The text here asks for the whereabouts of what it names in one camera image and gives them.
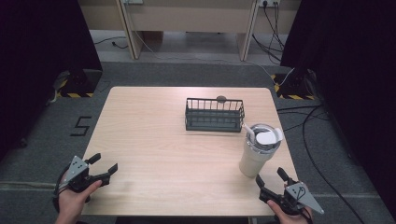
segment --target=cup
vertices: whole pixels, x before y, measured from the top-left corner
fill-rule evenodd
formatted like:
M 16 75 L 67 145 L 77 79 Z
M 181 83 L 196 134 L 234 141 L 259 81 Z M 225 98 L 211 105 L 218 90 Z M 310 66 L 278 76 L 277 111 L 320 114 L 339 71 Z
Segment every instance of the cup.
M 239 169 L 245 176 L 256 177 L 264 164 L 274 156 L 279 148 L 283 140 L 283 133 L 278 128 L 262 123 L 255 124 L 250 129 L 255 136 L 250 136 L 251 132 L 247 132 Z

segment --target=gray carpet floor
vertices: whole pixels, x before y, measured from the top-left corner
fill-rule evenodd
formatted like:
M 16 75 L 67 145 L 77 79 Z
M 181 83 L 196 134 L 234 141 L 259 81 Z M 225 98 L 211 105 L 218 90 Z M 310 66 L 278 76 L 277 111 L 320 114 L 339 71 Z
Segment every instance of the gray carpet floor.
M 318 99 L 306 101 L 277 98 L 271 78 L 256 65 L 102 65 L 104 73 L 92 98 L 58 98 L 36 121 L 27 137 L 27 147 L 10 150 L 0 162 L 0 223 L 54 222 L 57 214 L 51 204 L 50 185 L 55 183 L 73 156 L 84 155 L 106 97 L 114 86 L 260 87 L 271 90 L 277 109 L 320 104 Z M 287 68 L 277 66 L 266 68 L 270 74 L 288 71 Z M 279 117 L 283 130 L 286 130 L 297 174 L 325 210 L 324 215 L 314 214 L 314 223 L 359 223 L 352 211 L 318 174 L 308 157 L 301 124 L 310 110 L 311 108 L 281 111 Z M 317 116 L 305 125 L 305 139 L 319 170 L 365 223 L 395 223 L 366 173 L 348 157 L 325 108 L 317 110 L 315 115 Z M 81 130 L 75 128 L 81 116 L 91 117 L 80 123 L 90 128 L 85 136 L 71 136 L 71 133 L 81 133 Z M 257 217 L 257 223 L 271 219 Z M 115 222 L 114 217 L 83 216 L 81 220 L 99 224 Z

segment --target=light wood tabletop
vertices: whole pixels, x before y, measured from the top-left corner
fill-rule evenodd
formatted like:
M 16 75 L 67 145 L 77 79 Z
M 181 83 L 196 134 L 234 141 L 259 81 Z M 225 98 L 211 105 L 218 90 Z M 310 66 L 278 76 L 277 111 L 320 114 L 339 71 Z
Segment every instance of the light wood tabletop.
M 101 153 L 90 175 L 119 170 L 99 188 L 84 215 L 271 216 L 259 200 L 254 178 L 239 170 L 246 131 L 186 131 L 186 99 L 243 100 L 244 121 L 281 128 L 271 92 L 265 88 L 115 87 L 110 91 L 84 159 Z M 282 167 L 298 179 L 284 139 L 263 166 L 266 187 L 283 194 Z

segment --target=basket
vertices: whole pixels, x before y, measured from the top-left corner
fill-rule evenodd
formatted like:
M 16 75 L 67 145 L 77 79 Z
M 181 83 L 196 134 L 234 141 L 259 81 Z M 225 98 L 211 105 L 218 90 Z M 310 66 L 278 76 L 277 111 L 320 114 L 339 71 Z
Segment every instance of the basket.
M 242 100 L 187 98 L 187 131 L 240 133 L 244 117 Z

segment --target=desk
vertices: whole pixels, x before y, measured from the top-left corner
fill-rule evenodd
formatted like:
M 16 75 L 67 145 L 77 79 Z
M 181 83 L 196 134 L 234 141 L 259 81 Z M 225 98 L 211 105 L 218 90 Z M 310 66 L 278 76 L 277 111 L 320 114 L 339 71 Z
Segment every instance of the desk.
M 185 130 L 188 97 L 240 99 L 245 122 L 281 127 L 264 88 L 116 87 L 108 95 L 84 158 L 101 153 L 91 175 L 114 163 L 110 185 L 86 204 L 84 215 L 256 217 L 273 212 L 259 200 L 255 180 L 239 171 L 246 132 Z M 283 193 L 283 167 L 298 179 L 286 139 L 261 171 L 266 186 Z
M 117 3 L 134 59 L 139 58 L 143 45 L 137 31 L 185 31 L 236 33 L 239 56 L 244 61 L 258 7 L 257 0 L 144 0 L 143 5 L 129 6 L 123 0 Z

